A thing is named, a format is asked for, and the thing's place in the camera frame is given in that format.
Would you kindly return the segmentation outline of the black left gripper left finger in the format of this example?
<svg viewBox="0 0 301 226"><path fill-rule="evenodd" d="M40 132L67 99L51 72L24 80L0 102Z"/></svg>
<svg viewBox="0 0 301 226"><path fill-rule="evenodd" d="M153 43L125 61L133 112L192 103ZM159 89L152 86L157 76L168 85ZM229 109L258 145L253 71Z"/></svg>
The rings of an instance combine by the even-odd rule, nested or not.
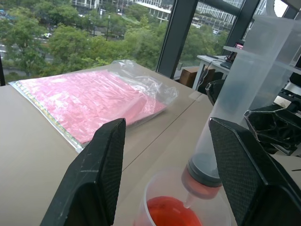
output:
<svg viewBox="0 0 301 226"><path fill-rule="evenodd" d="M69 165L40 226L112 226L121 182L126 120L100 127Z"/></svg>

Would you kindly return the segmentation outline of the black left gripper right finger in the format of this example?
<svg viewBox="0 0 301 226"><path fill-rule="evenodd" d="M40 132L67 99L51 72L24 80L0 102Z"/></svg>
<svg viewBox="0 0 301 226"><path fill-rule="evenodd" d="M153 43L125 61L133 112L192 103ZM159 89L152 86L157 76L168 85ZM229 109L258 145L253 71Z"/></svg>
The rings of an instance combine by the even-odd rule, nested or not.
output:
<svg viewBox="0 0 301 226"><path fill-rule="evenodd" d="M301 189L253 134L214 117L209 129L237 226L301 226Z"/></svg>

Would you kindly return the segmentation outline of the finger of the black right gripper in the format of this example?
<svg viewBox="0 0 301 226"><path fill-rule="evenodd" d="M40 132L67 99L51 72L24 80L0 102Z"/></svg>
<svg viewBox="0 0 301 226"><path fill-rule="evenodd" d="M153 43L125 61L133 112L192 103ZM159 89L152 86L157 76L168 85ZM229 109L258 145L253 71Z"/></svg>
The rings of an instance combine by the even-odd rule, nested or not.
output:
<svg viewBox="0 0 301 226"><path fill-rule="evenodd" d="M212 105L215 104L225 80L215 80L207 84L205 91Z"/></svg>
<svg viewBox="0 0 301 226"><path fill-rule="evenodd" d="M268 153L292 155L301 144L301 117L278 105L247 110L244 119Z"/></svg>

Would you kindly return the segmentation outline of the large clear plastic syringe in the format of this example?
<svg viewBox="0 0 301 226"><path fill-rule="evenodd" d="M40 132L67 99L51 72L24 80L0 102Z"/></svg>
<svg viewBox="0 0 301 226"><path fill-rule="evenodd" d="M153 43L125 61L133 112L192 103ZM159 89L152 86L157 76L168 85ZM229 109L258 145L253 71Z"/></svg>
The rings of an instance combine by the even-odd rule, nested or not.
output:
<svg viewBox="0 0 301 226"><path fill-rule="evenodd" d="M272 104L293 72L301 74L295 64L301 56L301 19L276 15L255 16L253 27L227 75L210 113L246 126L244 114ZM209 127L204 126L194 155L186 166L182 180L188 191L184 206L200 199L212 199L221 180Z"/></svg>

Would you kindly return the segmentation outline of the clear cup with red liquid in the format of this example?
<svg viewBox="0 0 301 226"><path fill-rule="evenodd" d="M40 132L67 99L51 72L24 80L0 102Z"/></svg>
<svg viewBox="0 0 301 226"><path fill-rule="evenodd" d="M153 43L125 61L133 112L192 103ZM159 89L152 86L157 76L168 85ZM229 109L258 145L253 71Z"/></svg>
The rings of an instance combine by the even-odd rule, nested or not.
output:
<svg viewBox="0 0 301 226"><path fill-rule="evenodd" d="M183 170L159 171L144 189L133 226L231 226L224 199L190 193L182 182Z"/></svg>

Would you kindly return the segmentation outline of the brown wooden box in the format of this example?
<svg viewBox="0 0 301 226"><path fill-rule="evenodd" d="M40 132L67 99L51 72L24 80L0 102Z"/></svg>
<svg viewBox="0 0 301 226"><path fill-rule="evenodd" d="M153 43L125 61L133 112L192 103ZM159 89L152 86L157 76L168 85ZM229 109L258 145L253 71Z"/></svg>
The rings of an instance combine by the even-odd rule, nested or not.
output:
<svg viewBox="0 0 301 226"><path fill-rule="evenodd" d="M203 83L200 85L199 88L205 88L207 86L207 84L210 82L210 80L213 78L214 73L215 73L215 69L209 67L209 69L207 69L208 67L205 66L205 71L207 72L207 76L204 78ZM179 82L182 85L185 85L187 87L192 88L197 72L199 70L199 66L195 66L195 67L189 67L189 68L183 68Z"/></svg>

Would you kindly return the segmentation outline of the white desk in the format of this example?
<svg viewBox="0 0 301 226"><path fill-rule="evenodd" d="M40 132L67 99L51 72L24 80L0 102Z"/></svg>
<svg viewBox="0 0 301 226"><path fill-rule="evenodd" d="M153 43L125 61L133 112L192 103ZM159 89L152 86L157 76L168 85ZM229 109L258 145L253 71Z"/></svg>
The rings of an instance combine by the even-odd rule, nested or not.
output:
<svg viewBox="0 0 301 226"><path fill-rule="evenodd" d="M197 72L197 75L196 75L195 81L193 83L192 89L197 90L199 80L200 80L200 76L201 76L205 66L210 65L211 68L215 69L217 72L223 73L223 76L222 76L223 79L225 79L227 77L230 70L228 68L220 66L220 64L222 62L225 62L225 57L226 56L216 56L216 57L218 59L214 59L214 58L209 57L209 56L202 56L202 55L197 56L197 58L200 60L200 64L199 64L199 70Z"/></svg>

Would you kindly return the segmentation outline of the pink paper pack in plastic bag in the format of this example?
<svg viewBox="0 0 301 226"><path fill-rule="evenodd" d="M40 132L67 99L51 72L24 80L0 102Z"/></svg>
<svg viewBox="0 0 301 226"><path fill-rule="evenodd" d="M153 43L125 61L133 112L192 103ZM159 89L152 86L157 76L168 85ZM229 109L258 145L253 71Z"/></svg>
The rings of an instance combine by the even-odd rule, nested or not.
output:
<svg viewBox="0 0 301 226"><path fill-rule="evenodd" d="M128 126L163 112L178 90L140 72L136 62L116 60L104 69L12 81L80 153L97 129L118 118Z"/></svg>

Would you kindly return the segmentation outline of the dark window frame pillar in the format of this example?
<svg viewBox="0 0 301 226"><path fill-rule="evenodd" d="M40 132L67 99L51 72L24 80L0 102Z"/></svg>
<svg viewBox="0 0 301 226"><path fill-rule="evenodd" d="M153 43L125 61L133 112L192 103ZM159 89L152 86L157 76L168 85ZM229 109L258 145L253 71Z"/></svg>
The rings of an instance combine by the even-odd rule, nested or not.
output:
<svg viewBox="0 0 301 226"><path fill-rule="evenodd" d="M243 38L260 0L245 0L239 15L229 33L226 46L233 46L236 41Z"/></svg>
<svg viewBox="0 0 301 226"><path fill-rule="evenodd" d="M178 66L198 0L174 0L156 72L170 79Z"/></svg>

